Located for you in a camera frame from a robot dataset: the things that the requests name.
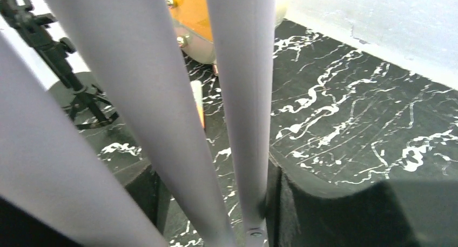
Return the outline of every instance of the light stand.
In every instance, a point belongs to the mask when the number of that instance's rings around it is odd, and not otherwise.
[[[33,5],[30,0],[23,0],[24,5],[18,5],[16,0],[0,0],[0,13],[14,28],[26,44],[32,47],[60,79],[63,85],[73,90],[74,99],[70,105],[63,107],[69,118],[74,122],[79,112],[89,109],[97,121],[93,123],[76,124],[78,130],[101,128],[113,123],[118,117],[114,112],[107,117],[99,108],[97,103],[111,105],[104,98],[102,90],[95,86],[86,86],[76,77],[72,67],[67,62],[68,54],[76,52],[71,41],[64,37],[56,42],[47,32],[49,24],[56,19],[52,14],[34,15],[30,11]]]

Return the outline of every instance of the black and white marble floor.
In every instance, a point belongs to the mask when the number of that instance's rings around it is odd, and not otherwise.
[[[355,190],[381,179],[458,178],[457,91],[290,21],[277,28],[273,57],[271,149],[298,169]],[[211,66],[186,63],[191,80],[203,83],[207,140],[242,246],[218,79]],[[142,158],[132,137],[113,132],[123,129],[122,123],[105,129],[117,136],[96,147],[113,172],[127,156]],[[100,131],[83,132],[89,140],[94,133]],[[202,244],[175,201],[165,237],[173,247]]]

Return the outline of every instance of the screw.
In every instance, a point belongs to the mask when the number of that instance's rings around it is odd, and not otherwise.
[[[165,0],[169,9],[174,9],[177,7],[177,2],[175,0]]]
[[[184,48],[187,46],[187,39],[186,39],[186,36],[178,36],[177,37],[177,43],[178,43],[178,46],[180,46],[180,48]]]

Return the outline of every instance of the gray metal rod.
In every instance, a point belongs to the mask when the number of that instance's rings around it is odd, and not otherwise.
[[[207,0],[247,245],[261,246],[275,0]]]
[[[165,0],[45,0],[207,246],[235,246]]]
[[[0,194],[84,246],[167,246],[0,35]]]

